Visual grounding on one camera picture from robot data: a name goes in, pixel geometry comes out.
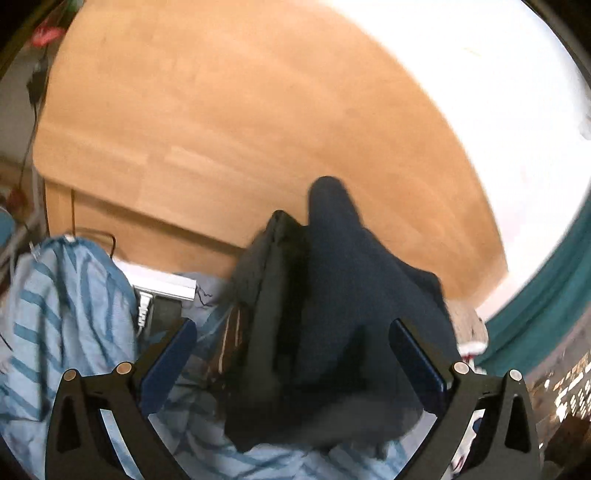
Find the blue plastic piece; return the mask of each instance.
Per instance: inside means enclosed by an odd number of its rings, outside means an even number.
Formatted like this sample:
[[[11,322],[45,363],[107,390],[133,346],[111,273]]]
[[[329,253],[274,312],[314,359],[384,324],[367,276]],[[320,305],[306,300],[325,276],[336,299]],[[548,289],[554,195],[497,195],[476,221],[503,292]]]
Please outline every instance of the blue plastic piece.
[[[145,374],[140,386],[139,409],[144,416],[159,411],[183,370],[197,341],[197,326],[186,320]]]
[[[389,340],[423,408],[437,416],[443,415],[447,410],[446,384],[399,319],[390,325]]]

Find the electrical cord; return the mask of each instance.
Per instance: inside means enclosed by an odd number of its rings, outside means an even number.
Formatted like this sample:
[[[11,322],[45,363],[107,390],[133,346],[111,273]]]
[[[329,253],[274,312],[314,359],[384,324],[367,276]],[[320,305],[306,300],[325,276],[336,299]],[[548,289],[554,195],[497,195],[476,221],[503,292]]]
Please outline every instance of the electrical cord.
[[[23,155],[22,160],[21,160],[21,172],[20,172],[20,175],[18,176],[19,190],[21,190],[21,188],[22,188],[22,180],[25,175],[25,167],[27,166],[27,158],[29,157],[29,152],[31,151],[31,146],[33,145],[33,139],[35,138],[35,132],[37,131],[37,124],[38,124],[38,119],[39,119],[38,113],[37,113],[37,105],[32,105],[32,107],[33,107],[33,112],[35,114],[35,121],[33,123],[33,128],[31,130],[31,136],[29,137],[27,149],[25,150],[25,154]]]
[[[76,236],[77,232],[94,233],[96,235],[103,235],[103,236],[110,237],[111,241],[112,241],[112,245],[111,245],[111,253],[109,254],[109,256],[111,258],[113,258],[113,254],[115,253],[115,250],[117,248],[117,238],[111,232],[107,232],[105,230],[97,230],[95,228],[85,228],[85,227],[77,226],[75,231],[68,231],[67,233]]]
[[[31,78],[27,82],[27,90],[29,93],[29,103],[33,108],[33,114],[35,115],[35,120],[33,122],[33,128],[31,129],[31,136],[29,137],[29,142],[27,144],[27,150],[21,161],[21,172],[18,178],[18,188],[22,188],[22,180],[25,174],[25,167],[27,166],[27,158],[31,151],[31,146],[33,145],[33,139],[35,138],[35,133],[37,132],[37,127],[39,123],[39,105],[41,103],[41,99],[43,98],[43,94],[45,93],[45,86],[47,83],[47,73],[49,71],[49,59],[47,57],[47,48],[45,48],[43,52],[43,56],[35,65],[35,69],[33,70],[33,74]]]

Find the black fabric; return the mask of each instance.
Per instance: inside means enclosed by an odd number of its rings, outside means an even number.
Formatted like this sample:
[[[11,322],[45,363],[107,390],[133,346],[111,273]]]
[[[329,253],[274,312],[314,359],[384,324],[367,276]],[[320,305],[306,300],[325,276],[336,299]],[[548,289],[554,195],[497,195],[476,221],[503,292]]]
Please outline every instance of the black fabric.
[[[263,325],[253,326],[248,345],[249,353],[256,346],[257,368],[247,355],[223,405],[225,433],[241,451],[258,443],[378,444],[408,432],[423,409],[389,346],[398,317],[450,364],[460,359],[437,277],[391,255],[338,180],[312,185],[309,212],[307,227],[276,212],[233,278],[243,293],[243,278],[258,286],[249,298],[256,297],[253,324]]]

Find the wooden surface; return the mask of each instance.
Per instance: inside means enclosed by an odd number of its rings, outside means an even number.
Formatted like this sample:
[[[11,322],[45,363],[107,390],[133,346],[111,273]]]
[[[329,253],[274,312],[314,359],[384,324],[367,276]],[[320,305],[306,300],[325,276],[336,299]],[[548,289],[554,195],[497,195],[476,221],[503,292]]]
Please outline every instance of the wooden surface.
[[[51,70],[42,175],[245,247],[341,178],[396,255],[478,304],[506,273],[478,179],[428,97],[311,1],[87,0]]]
[[[108,236],[83,229],[112,233],[117,240],[115,256],[122,260],[168,272],[199,271],[229,278],[242,251],[79,192],[73,198],[77,234],[110,251]],[[72,232],[72,190],[47,182],[46,203],[51,234]]]

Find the black cable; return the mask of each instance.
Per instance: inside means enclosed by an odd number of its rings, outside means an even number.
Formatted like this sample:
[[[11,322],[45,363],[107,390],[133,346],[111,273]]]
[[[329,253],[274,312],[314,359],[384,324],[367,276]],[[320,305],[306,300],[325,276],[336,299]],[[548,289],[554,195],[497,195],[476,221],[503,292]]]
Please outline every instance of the black cable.
[[[25,150],[25,154],[21,161],[21,173],[18,177],[18,188],[21,190],[22,187],[22,180],[25,174],[25,167],[27,166],[27,158],[29,157],[29,152],[31,151],[31,146],[33,144],[33,139],[35,138],[35,132],[37,131],[37,123],[38,123],[38,113],[37,113],[37,105],[33,105],[33,112],[35,115],[35,121],[33,122],[33,128],[31,130],[31,136],[29,137],[29,142],[27,144],[27,149]]]
[[[115,249],[117,248],[117,239],[115,238],[115,235],[113,235],[111,232],[107,232],[107,231],[104,231],[104,230],[97,230],[97,229],[94,229],[94,228],[85,228],[85,227],[80,227],[80,226],[77,226],[76,227],[76,232],[95,233],[97,235],[110,236],[110,238],[111,238],[111,240],[113,242],[113,245],[111,246],[111,253],[109,254],[109,256],[111,258],[113,258],[113,254],[115,253]],[[70,234],[76,236],[74,234],[74,232],[72,232],[72,231],[67,232],[67,233],[70,233]]]

